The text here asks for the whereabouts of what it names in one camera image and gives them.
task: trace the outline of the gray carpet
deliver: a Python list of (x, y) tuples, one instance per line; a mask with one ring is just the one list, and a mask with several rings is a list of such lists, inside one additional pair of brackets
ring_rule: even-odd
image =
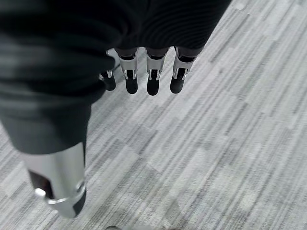
[(307, 229), (307, 1), (235, 0), (184, 90), (117, 89), (93, 106), (88, 199), (75, 220), (33, 196), (0, 130), (1, 230)]

